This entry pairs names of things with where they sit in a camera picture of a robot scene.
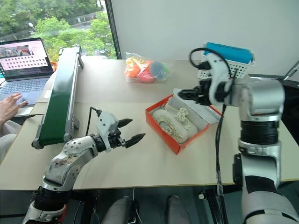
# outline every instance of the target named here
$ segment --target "plastic basket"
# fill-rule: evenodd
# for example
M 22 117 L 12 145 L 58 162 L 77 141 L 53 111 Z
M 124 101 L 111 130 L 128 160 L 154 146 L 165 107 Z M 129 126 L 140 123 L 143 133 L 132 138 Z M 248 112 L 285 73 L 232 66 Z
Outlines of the plastic basket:
M 238 69 L 238 71 L 236 73 L 236 78 L 243 78 L 245 75 L 247 75 L 249 73 L 250 68 L 256 64 L 255 59 L 254 59 L 254 54 L 253 53 L 251 53 L 251 54 L 252 54 L 252 61 L 249 64 L 227 60 L 232 75 L 234 75 L 235 69 Z M 204 55 L 204 52 L 202 53 L 201 61 L 202 62 L 206 61 L 206 55 Z M 211 77 L 211 74 L 209 73 L 208 70 L 199 70 L 198 71 L 197 78 L 206 79 L 206 78 L 210 78 L 210 77 Z

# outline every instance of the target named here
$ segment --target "laptop screen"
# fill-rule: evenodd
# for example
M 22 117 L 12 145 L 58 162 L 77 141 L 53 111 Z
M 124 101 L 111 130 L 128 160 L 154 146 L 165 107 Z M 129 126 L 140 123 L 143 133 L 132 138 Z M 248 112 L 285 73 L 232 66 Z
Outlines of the laptop screen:
M 6 80 L 49 76 L 53 73 L 40 38 L 0 43 L 0 70 Z

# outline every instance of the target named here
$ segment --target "white shoe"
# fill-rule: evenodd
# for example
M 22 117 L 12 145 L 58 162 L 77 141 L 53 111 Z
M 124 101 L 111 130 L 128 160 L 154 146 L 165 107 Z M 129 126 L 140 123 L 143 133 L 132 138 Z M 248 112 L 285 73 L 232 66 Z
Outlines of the white shoe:
M 182 144 L 187 141 L 188 132 L 169 112 L 159 109 L 153 113 L 153 117 L 160 127 L 178 143 Z
M 165 106 L 165 110 L 169 112 L 178 122 L 180 122 L 184 129 L 187 130 L 188 138 L 191 138 L 192 136 L 197 134 L 197 127 L 193 123 L 191 123 L 186 117 L 189 115 L 189 111 L 186 108 L 181 107 L 179 110 L 177 110 L 174 107 L 167 104 Z

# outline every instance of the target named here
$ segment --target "window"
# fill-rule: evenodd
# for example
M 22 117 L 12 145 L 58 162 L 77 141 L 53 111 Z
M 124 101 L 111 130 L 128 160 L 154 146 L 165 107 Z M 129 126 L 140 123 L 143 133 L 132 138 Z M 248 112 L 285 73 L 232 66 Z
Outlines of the window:
M 82 55 L 120 58 L 110 0 L 2 0 L 0 15 L 1 42 L 41 37 L 51 61 L 76 45 Z

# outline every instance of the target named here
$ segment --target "hand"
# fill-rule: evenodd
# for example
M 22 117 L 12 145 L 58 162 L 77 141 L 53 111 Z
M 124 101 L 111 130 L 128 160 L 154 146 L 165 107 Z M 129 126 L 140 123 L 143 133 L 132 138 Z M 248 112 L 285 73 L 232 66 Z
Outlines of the hand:
M 27 101 L 23 101 L 20 104 L 16 105 L 18 99 L 22 95 L 18 92 L 12 96 L 6 97 L 4 100 L 0 101 L 0 127 L 14 117 L 17 114 L 20 107 L 25 106 Z

